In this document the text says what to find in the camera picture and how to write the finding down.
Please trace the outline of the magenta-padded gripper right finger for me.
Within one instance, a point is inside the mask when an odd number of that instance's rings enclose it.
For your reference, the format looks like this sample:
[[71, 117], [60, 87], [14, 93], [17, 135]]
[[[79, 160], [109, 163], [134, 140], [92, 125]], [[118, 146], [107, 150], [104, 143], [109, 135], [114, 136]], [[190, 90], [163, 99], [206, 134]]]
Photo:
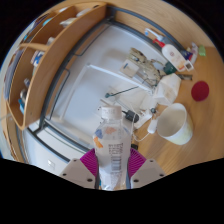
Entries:
[[128, 189], [143, 187], [165, 176], [165, 172], [154, 159], [146, 159], [137, 150], [130, 149], [127, 164]]

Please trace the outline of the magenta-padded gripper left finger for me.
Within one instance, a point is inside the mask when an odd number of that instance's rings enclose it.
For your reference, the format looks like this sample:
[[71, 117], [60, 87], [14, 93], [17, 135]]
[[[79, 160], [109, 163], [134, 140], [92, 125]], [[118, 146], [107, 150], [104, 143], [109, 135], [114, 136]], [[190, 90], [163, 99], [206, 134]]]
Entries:
[[91, 149], [80, 159], [73, 158], [63, 169], [60, 177], [84, 188], [98, 189], [100, 178], [95, 150]]

